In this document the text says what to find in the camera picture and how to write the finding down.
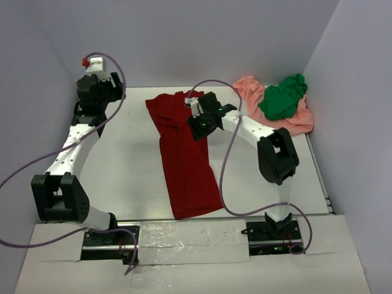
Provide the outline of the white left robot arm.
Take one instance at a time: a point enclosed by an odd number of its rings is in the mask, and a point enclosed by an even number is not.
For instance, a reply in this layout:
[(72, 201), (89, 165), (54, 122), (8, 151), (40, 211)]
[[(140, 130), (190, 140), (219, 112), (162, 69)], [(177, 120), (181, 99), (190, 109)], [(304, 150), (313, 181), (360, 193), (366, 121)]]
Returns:
[(121, 237), (116, 217), (90, 204), (79, 177), (90, 150), (104, 131), (106, 108), (123, 98), (123, 89), (115, 72), (106, 80), (99, 79), (96, 73), (80, 78), (78, 101), (63, 150), (44, 174), (34, 175), (31, 180), (40, 220), (87, 227), (89, 234), (104, 244), (113, 244)]

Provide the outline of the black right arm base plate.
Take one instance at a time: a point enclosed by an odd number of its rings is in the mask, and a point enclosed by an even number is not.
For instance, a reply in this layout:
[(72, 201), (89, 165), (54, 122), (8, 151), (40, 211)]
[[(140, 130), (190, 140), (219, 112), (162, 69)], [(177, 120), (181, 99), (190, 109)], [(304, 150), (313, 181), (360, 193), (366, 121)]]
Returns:
[(246, 221), (241, 234), (247, 236), (249, 255), (296, 254), (303, 251), (301, 231), (296, 220), (277, 234), (267, 230), (265, 221)]

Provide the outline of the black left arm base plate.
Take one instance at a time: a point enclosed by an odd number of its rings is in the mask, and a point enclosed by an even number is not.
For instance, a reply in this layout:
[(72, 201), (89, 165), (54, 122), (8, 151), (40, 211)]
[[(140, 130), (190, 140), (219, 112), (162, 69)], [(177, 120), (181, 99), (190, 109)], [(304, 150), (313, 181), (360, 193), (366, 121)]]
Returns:
[(134, 254), (134, 240), (129, 233), (94, 233), (88, 231), (83, 238), (80, 259), (120, 260), (123, 265), (129, 265)]

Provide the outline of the red t-shirt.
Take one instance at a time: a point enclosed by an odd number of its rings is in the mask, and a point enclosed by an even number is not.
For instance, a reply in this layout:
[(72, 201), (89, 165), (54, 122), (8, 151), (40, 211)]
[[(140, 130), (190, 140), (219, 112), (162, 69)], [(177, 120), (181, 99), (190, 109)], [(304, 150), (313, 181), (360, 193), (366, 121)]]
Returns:
[(175, 219), (186, 219), (222, 209), (219, 188), (209, 164), (208, 141), (196, 141), (187, 119), (191, 110), (185, 106), (188, 95), (200, 98), (201, 91), (159, 94), (145, 101), (150, 117), (160, 135), (162, 166)]

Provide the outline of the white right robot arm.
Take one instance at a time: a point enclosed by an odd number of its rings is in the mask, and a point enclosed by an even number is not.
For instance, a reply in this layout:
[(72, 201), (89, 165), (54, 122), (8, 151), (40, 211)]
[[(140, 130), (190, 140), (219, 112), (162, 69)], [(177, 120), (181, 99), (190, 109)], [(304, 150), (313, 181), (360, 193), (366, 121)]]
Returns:
[(187, 124), (195, 140), (206, 138), (220, 128), (231, 132), (233, 138), (241, 137), (256, 149), (258, 169), (264, 180), (274, 187), (273, 196), (266, 206), (248, 213), (225, 210), (236, 217), (264, 212), (267, 235), (272, 239), (282, 238), (292, 221), (290, 183), (300, 163), (289, 131), (264, 126), (242, 114), (240, 107), (222, 105), (213, 92), (200, 98), (187, 96), (184, 103), (192, 113)]

